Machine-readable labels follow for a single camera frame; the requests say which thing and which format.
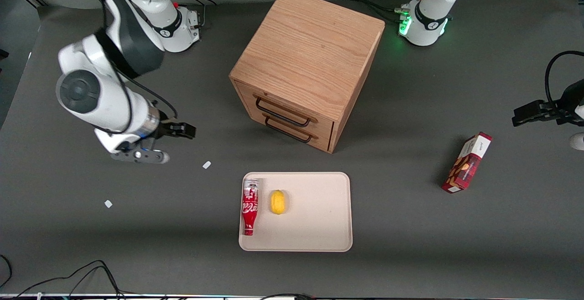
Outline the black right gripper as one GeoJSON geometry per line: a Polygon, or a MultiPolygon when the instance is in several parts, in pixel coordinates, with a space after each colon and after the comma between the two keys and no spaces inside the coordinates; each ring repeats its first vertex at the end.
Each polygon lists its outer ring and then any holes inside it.
{"type": "Polygon", "coordinates": [[[185,122],[163,121],[159,123],[153,132],[153,138],[155,140],[162,137],[177,137],[192,140],[196,137],[196,127],[185,122]]]}

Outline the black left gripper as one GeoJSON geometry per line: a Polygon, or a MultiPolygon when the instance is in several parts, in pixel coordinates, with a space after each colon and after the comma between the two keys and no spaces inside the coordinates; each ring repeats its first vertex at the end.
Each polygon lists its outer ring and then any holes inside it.
{"type": "Polygon", "coordinates": [[[584,80],[581,79],[568,86],[558,100],[558,114],[555,102],[535,100],[520,108],[516,108],[511,119],[513,126],[518,127],[536,121],[558,120],[558,125],[584,125],[583,101],[584,80]]]}

